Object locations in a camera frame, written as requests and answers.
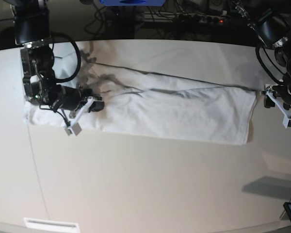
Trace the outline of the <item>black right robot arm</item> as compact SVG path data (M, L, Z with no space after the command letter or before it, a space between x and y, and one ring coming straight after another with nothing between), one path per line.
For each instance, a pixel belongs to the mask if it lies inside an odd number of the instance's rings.
M64 83L74 80L81 70L81 52L76 42L64 33L51 32L49 10L44 0L10 0L14 15L15 43L22 45L20 56L23 86L27 101L35 106L47 106L53 112L76 112L89 100L88 112L99 112L105 104L102 97L91 89L67 87ZM67 78L57 78L53 70L55 56L49 44L60 37L71 43L75 50L76 69Z

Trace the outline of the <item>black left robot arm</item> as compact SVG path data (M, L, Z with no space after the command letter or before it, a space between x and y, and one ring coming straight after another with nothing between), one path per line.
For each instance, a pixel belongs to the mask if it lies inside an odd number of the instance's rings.
M243 0L234 0L232 4L259 39L255 53L259 64L274 82L273 86L269 86L270 92L276 98L282 98L284 109L289 110L291 108L291 27L274 8L266 8L258 15L254 15L245 6ZM269 57L266 49L272 49L277 64L285 68L285 72L278 69L282 74L281 79L276 78L264 63L260 50L263 50L265 55Z

